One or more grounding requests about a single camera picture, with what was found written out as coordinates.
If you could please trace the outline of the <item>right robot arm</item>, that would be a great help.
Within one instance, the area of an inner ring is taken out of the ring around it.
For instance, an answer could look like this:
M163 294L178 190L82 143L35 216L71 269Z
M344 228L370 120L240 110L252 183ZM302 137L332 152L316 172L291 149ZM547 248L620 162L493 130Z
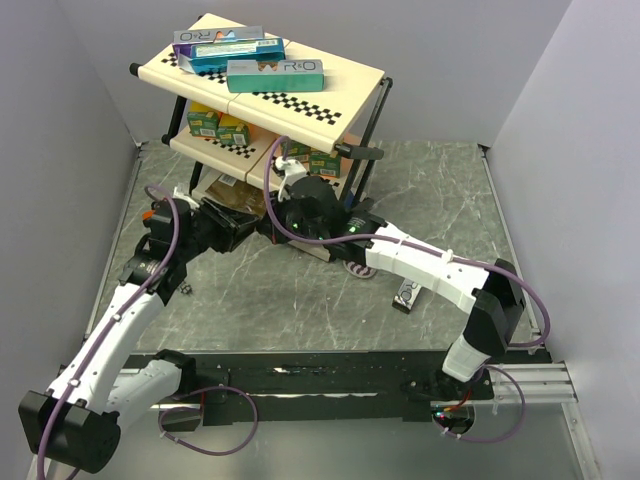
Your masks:
M525 309L514 266L457 257L367 212L347 211L322 178L297 174L278 186L262 182L266 218L276 239L319 247L359 267L404 277L454 304L467 316L445 354L438 390L459 398L492 358L508 349Z

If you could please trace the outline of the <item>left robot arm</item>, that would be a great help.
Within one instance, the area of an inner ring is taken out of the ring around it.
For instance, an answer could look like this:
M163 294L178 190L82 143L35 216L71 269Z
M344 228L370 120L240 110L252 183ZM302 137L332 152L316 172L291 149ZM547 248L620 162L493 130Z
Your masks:
M48 459L99 472L124 430L151 405L195 395L195 359L172 350L155 354L128 381L116 380L141 334L185 280L188 263L207 250L233 251L257 221L210 200L198 207L171 197L153 202L143 216L147 231L125 263L102 319L47 390L29 391L19 404L38 478L45 478Z

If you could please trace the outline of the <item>panda keychain with keys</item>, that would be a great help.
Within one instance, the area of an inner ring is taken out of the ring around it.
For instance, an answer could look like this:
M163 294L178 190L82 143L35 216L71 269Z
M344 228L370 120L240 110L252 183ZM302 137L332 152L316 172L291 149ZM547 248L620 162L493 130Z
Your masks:
M184 295L192 295L193 294L193 288L190 284L183 282L180 285L180 292Z

